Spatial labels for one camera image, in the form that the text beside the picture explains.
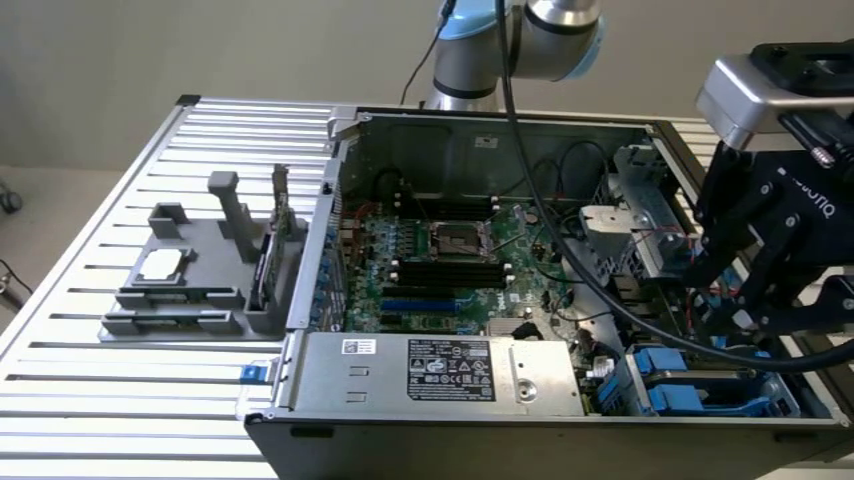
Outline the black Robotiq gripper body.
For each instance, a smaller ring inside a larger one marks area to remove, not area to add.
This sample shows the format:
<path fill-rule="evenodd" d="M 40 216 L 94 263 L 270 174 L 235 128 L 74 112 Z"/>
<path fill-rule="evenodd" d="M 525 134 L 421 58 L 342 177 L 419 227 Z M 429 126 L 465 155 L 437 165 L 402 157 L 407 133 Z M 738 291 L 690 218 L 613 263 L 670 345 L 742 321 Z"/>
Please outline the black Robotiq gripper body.
<path fill-rule="evenodd" d="M 785 251 L 794 265 L 853 263 L 853 185 L 806 151 L 717 146 L 697 205 L 718 217 L 739 202 L 764 204 L 749 225 L 761 249 Z"/>

